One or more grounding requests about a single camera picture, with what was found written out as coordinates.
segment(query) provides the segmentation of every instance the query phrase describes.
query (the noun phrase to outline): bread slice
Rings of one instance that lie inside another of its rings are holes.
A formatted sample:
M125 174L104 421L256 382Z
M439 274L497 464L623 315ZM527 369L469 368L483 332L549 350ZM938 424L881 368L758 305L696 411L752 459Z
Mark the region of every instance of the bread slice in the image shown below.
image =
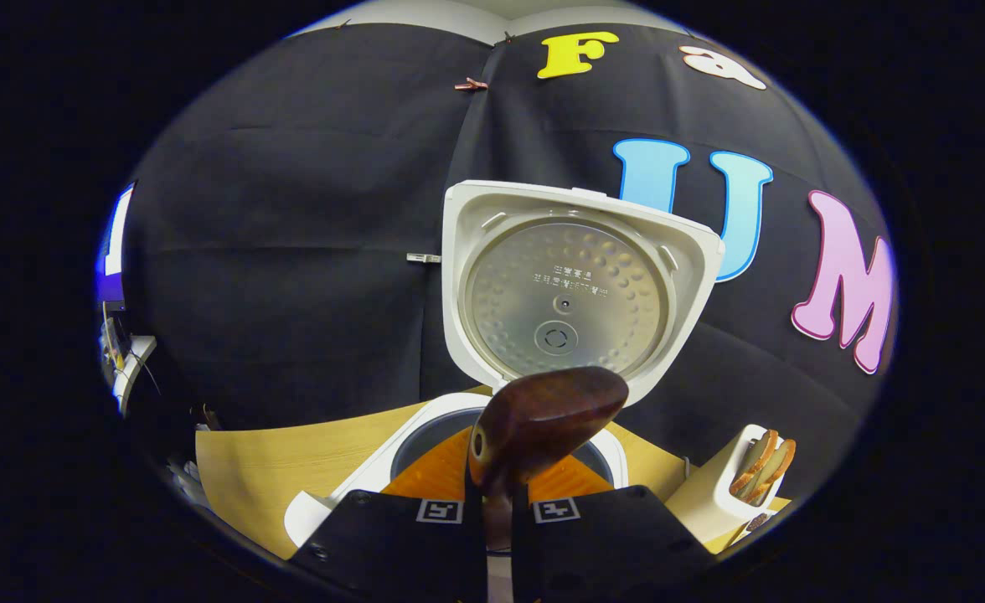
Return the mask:
M752 488L749 495L746 495L742 500L749 504L760 504L771 485L783 477L786 469L791 465L791 461L794 461L796 449L797 443L794 440L783 440L782 446L779 446L779 450L771 455L767 465L764 465L757 472L756 477L754 477L757 483L751 484Z
M741 466L738 469L738 477L730 484L731 495L737 495L746 484L750 483L757 471L768 462L773 451L776 451L776 442L779 439L779 432L769 429L761 436L749 450L745 451Z

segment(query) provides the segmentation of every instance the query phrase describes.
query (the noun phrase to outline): inner lid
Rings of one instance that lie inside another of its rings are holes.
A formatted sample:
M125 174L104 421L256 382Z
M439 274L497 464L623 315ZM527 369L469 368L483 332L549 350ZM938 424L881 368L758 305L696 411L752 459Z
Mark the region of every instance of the inner lid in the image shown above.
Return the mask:
M515 379L580 366L629 378L668 324L654 259L608 225L548 218L480 251L462 299L478 354Z

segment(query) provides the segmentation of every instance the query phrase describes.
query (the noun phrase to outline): wooden table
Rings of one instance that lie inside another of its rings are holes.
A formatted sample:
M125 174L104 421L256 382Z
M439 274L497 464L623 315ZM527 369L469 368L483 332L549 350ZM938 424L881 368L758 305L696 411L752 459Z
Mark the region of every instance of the wooden table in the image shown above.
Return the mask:
M471 392L489 394L489 389L482 386ZM300 490L331 495L423 405L300 427L195 431L195 454L210 507L247 538L288 559L297 547L285 531L285 511L295 495ZM627 454L630 484L648 486L668 500L683 483L683 459L615 423L607 429ZM776 497L769 508L779 510L789 502ZM704 546L718 553L736 532Z

